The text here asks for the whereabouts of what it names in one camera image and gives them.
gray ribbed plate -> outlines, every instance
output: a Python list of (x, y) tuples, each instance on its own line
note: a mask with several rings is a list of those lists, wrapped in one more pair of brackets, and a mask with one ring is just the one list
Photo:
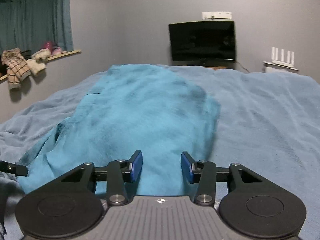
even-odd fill
[(245, 240), (228, 228), (212, 207), (188, 196), (135, 196), (125, 206), (111, 207), (103, 220), (78, 240)]

black television screen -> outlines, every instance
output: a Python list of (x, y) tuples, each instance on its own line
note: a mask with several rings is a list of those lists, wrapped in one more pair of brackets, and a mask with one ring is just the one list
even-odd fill
[(236, 60), (233, 21), (201, 21), (169, 24), (173, 61), (200, 59)]

red object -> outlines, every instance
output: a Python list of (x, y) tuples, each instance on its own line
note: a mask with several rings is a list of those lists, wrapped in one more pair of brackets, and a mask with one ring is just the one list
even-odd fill
[(54, 43), (52, 41), (46, 41), (44, 43), (44, 45), (42, 46), (42, 49), (48, 49), (50, 50), (50, 52), (52, 53), (53, 51), (53, 46), (54, 46)]

plaid clothing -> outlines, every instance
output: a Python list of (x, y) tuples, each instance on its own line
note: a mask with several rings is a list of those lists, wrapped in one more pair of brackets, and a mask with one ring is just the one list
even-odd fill
[(31, 75), (30, 68), (20, 53), (20, 49), (5, 50), (1, 56), (2, 64), (7, 65), (9, 89), (19, 89), (20, 82)]

round black disc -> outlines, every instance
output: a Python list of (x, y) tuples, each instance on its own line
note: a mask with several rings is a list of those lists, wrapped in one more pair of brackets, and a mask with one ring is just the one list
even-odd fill
[(83, 233), (102, 216), (101, 201), (91, 192), (28, 194), (16, 206), (25, 235), (66, 238)]
[(290, 192), (255, 194), (236, 190), (221, 200), (219, 213), (234, 230), (263, 239), (297, 235), (307, 214), (303, 202)]

